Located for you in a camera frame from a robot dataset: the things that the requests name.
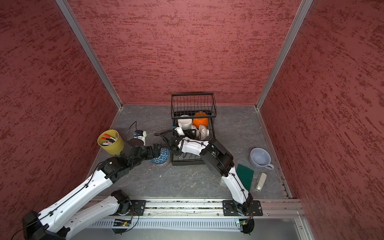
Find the blue triangle pattern bowl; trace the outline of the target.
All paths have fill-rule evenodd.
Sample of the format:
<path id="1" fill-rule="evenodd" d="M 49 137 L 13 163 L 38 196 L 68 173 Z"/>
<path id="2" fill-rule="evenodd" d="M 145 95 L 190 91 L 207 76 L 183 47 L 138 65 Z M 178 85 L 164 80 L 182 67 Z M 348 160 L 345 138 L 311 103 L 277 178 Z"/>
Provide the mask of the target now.
<path id="1" fill-rule="evenodd" d="M 151 162 L 159 165 L 163 163 L 169 163 L 170 159 L 171 159 L 170 151 L 166 148 L 162 148 L 161 156 L 156 159 L 152 159 Z"/>

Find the white ceramic bowl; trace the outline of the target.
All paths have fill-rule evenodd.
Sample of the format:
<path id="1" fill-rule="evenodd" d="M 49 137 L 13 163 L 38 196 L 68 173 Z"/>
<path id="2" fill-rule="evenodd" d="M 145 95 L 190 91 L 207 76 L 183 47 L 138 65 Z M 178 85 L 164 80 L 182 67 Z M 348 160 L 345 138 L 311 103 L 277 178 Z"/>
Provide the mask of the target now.
<path id="1" fill-rule="evenodd" d="M 178 125 L 183 130 L 189 130 L 192 128 L 193 119 L 189 115 L 181 115 L 180 119 L 178 119 Z"/>

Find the orange plastic bowl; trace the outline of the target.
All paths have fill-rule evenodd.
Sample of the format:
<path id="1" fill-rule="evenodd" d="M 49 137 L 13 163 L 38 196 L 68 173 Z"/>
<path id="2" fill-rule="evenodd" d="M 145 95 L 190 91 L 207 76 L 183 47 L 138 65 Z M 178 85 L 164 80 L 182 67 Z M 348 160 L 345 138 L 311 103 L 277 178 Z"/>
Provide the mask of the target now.
<path id="1" fill-rule="evenodd" d="M 195 115 L 194 115 L 194 118 L 193 118 L 193 125 L 196 127 L 196 128 L 200 128 L 200 125 L 203 125 L 205 127 L 208 127 L 209 124 L 210 124 L 210 121 L 209 119 L 207 118 L 207 114 L 204 113 L 204 112 L 197 112 Z"/>

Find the red white sunburst bowl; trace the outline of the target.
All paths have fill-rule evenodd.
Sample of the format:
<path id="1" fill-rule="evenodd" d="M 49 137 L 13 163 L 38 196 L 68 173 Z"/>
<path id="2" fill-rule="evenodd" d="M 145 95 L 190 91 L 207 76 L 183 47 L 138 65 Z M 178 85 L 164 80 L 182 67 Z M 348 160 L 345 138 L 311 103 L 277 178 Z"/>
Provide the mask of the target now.
<path id="1" fill-rule="evenodd" d="M 209 137 L 209 135 L 209 129 L 203 124 L 199 125 L 199 140 L 205 141 Z"/>

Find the green geometric pattern bowl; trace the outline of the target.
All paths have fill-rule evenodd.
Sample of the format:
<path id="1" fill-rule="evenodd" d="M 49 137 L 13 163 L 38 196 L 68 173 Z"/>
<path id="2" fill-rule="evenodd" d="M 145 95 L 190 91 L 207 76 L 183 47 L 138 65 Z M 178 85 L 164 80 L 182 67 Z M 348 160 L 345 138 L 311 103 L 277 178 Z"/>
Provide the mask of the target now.
<path id="1" fill-rule="evenodd" d="M 199 129 L 195 125 L 191 125 L 192 138 L 197 140 L 199 138 Z"/>

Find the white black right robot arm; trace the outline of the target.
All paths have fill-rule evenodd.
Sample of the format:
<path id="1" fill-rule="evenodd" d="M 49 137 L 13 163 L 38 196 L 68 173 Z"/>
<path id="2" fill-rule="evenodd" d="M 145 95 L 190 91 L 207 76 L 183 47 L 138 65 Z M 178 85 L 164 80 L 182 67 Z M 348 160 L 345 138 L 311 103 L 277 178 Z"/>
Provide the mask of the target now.
<path id="1" fill-rule="evenodd" d="M 192 154 L 199 156 L 208 169 L 224 181 L 232 194 L 232 200 L 241 216 L 252 217 L 253 196 L 242 184 L 234 164 L 233 155 L 217 140 L 199 141 L 177 131 L 156 134 L 163 139 L 167 148 L 176 154 Z"/>

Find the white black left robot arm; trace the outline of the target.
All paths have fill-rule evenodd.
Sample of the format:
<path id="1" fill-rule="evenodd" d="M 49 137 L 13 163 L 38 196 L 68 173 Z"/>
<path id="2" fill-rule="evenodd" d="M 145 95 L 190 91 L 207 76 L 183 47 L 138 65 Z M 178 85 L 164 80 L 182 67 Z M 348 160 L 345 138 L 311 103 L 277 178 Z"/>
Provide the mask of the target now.
<path id="1" fill-rule="evenodd" d="M 142 161 L 156 159 L 162 153 L 163 147 L 160 144 L 147 147 L 126 143 L 120 155 L 100 162 L 90 177 L 62 199 L 39 213 L 35 211 L 27 213 L 22 218 L 21 231 L 24 238 L 26 240 L 68 240 L 87 226 L 112 214 L 133 219 L 138 213 L 130 197 L 121 190 L 114 191 L 103 202 L 85 211 L 80 209 L 97 194 L 140 165 Z"/>

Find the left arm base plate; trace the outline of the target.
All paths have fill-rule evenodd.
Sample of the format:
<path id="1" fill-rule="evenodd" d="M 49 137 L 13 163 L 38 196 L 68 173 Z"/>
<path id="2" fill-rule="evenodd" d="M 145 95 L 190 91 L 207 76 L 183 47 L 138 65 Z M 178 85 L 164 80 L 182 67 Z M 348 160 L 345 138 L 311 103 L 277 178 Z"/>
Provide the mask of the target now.
<path id="1" fill-rule="evenodd" d="M 117 214 L 120 216 L 133 216 L 137 214 L 142 216 L 146 208 L 146 200 L 129 200 L 120 204 Z"/>

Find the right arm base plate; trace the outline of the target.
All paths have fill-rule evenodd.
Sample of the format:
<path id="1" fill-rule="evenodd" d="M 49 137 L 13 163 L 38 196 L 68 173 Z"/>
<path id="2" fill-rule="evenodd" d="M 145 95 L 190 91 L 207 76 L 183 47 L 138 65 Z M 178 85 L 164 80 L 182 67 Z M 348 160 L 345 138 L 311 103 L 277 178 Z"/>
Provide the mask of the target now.
<path id="1" fill-rule="evenodd" d="M 263 210 L 260 201 L 252 201 L 240 205 L 233 200 L 222 201 L 224 216 L 254 217 L 263 216 Z"/>

